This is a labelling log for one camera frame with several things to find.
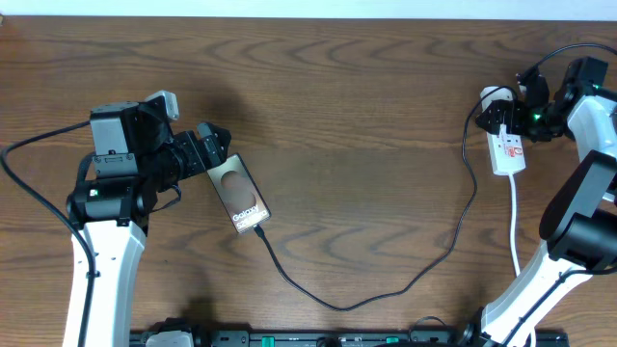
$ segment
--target white wall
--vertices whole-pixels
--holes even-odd
[[[0,0],[0,13],[617,20],[617,0]]]

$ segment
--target wooden table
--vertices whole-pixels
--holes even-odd
[[[398,290],[451,242],[472,185],[463,122],[488,85],[579,41],[617,43],[614,23],[9,17],[0,27],[0,142],[89,117],[96,105],[177,94],[174,131],[229,129],[274,217],[264,225],[287,272],[336,305]],[[545,66],[553,91],[575,50]],[[14,169],[58,206],[89,128],[16,151]],[[525,144],[517,174],[522,264],[538,223],[577,165],[567,139]],[[237,236],[206,176],[152,215],[132,327],[184,316],[208,327],[405,329],[425,315],[465,323],[508,286],[507,179],[492,175],[484,132],[469,130],[477,199],[454,254],[406,295],[350,313],[287,285],[251,232]],[[72,276],[68,231],[2,173],[0,344],[60,345]],[[161,200],[170,198],[164,195]],[[576,289],[542,322],[573,346],[617,344],[617,277]]]

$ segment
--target charging cable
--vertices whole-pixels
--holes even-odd
[[[519,257],[517,256],[517,186],[513,173],[509,173],[508,178],[510,178],[510,196],[512,197],[512,214],[510,217],[510,253],[512,255],[514,273],[518,277],[521,274],[521,266],[519,265]],[[532,329],[531,333],[529,333],[529,347],[536,347],[535,329]]]

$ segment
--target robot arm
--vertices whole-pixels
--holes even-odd
[[[506,124],[509,133],[534,142],[565,133],[576,140],[581,163],[546,209],[540,224],[543,241],[535,255],[510,287],[476,315],[466,343],[524,346],[536,324],[570,290],[591,279],[587,270],[617,261],[617,217],[598,209],[603,198],[614,201],[617,174],[617,94],[601,87],[606,67],[593,58],[572,62],[550,104],[546,81],[536,68],[523,80],[525,104],[499,101],[476,119],[489,132]],[[585,274],[567,277],[551,291],[572,271]]]
[[[94,255],[96,278],[86,346],[126,346],[137,267],[146,246],[148,217],[157,193],[178,181],[224,163],[229,133],[209,123],[173,134],[179,117],[175,95],[159,92],[145,102],[122,102],[92,109],[95,180],[84,169],[67,198],[70,222]],[[86,254],[73,237],[74,272],[65,346],[76,346],[88,279]]]

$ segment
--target phone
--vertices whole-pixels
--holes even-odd
[[[239,154],[208,170],[208,175],[238,233],[270,218],[270,210]]]

